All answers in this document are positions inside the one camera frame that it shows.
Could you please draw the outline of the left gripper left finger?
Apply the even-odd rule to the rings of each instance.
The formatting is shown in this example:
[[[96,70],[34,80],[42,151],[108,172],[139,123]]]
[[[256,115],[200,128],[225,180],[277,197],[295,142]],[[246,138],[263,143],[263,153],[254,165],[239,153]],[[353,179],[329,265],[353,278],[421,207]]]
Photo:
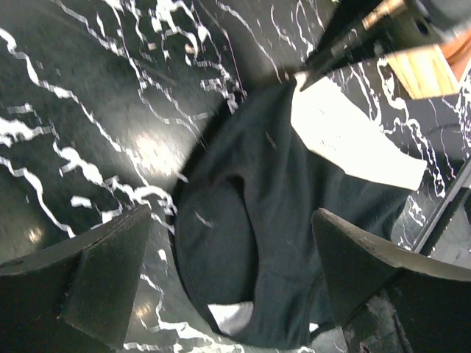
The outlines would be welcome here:
[[[136,207],[1,264],[1,351],[121,350],[150,223],[149,207]]]

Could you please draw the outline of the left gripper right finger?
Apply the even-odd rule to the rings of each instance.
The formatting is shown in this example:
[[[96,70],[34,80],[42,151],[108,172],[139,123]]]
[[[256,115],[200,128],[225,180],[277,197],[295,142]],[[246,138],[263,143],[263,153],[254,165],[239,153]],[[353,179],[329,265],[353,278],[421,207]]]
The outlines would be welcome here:
[[[312,230],[349,352],[469,352],[470,270],[319,209]]]

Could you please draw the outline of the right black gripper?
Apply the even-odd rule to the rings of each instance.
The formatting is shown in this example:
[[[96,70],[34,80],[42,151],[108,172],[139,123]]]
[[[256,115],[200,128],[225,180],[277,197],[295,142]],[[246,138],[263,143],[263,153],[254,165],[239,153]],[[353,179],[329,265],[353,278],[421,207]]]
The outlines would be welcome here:
[[[400,1],[381,14],[380,1],[340,1],[303,71],[307,90],[326,74],[379,55],[451,40],[470,28],[469,1]]]

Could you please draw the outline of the black underwear beige waistband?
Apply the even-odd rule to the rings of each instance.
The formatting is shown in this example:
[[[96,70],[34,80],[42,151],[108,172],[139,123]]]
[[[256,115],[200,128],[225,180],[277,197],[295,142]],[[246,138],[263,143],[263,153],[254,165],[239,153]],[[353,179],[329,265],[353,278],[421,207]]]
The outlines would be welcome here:
[[[305,80],[251,94],[188,162],[175,196],[184,290],[214,332],[249,346],[298,349],[334,324],[313,213],[390,239],[427,168],[336,84]]]

